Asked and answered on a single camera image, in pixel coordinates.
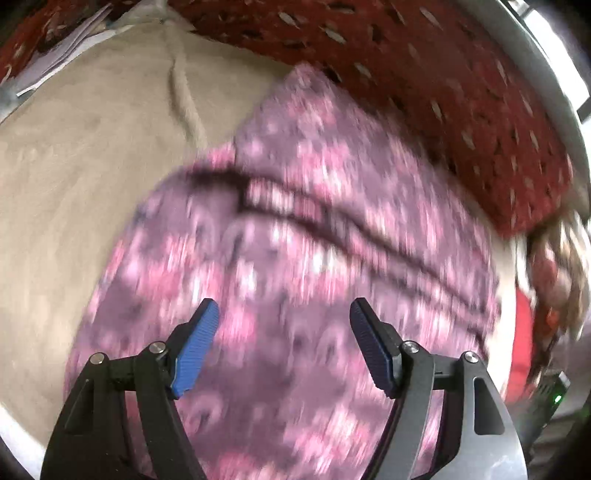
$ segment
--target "metal bolt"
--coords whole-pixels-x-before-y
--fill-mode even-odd
[[[93,353],[90,356],[90,363],[93,365],[100,365],[103,361],[105,360],[105,354],[104,353]]]
[[[478,355],[475,354],[474,352],[466,352],[466,353],[464,353],[464,358],[466,360],[468,360],[471,364],[478,363],[478,360],[480,360],[478,358]]]
[[[402,344],[402,348],[406,353],[417,353],[418,352],[418,345],[416,342],[404,342]]]
[[[166,343],[164,342],[154,342],[150,344],[150,352],[152,353],[162,353],[166,350]]]

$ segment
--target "beige fabric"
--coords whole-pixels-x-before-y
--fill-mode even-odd
[[[114,238],[193,151],[166,28],[137,25],[85,52],[0,125],[0,401],[43,444]],[[219,144],[288,68],[178,34],[208,145]]]

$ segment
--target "red fabric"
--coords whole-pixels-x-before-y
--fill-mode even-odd
[[[48,0],[27,18],[0,50],[0,74],[9,64],[16,74],[45,40],[47,22],[71,25],[72,9],[80,13],[84,1]],[[135,2],[113,3],[120,14]],[[568,189],[569,159],[537,95],[452,0],[170,5],[201,35],[290,64],[308,61],[357,98],[398,107],[501,235],[531,229],[556,210]]]
[[[516,291],[515,339],[513,341],[511,373],[505,397],[505,402],[508,404],[519,400],[525,391],[533,349],[534,316],[530,301],[520,289],[517,288]]]

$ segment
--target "pink floral fabric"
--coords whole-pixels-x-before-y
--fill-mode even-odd
[[[177,402],[208,478],[359,479],[392,405],[350,331],[351,301],[451,356],[486,358],[498,313],[483,227],[403,132],[298,66],[232,142],[139,206],[80,326],[66,391],[92,353],[135,355],[211,297],[220,328]],[[133,395],[128,409],[149,472]],[[418,471],[440,409],[435,396]]]

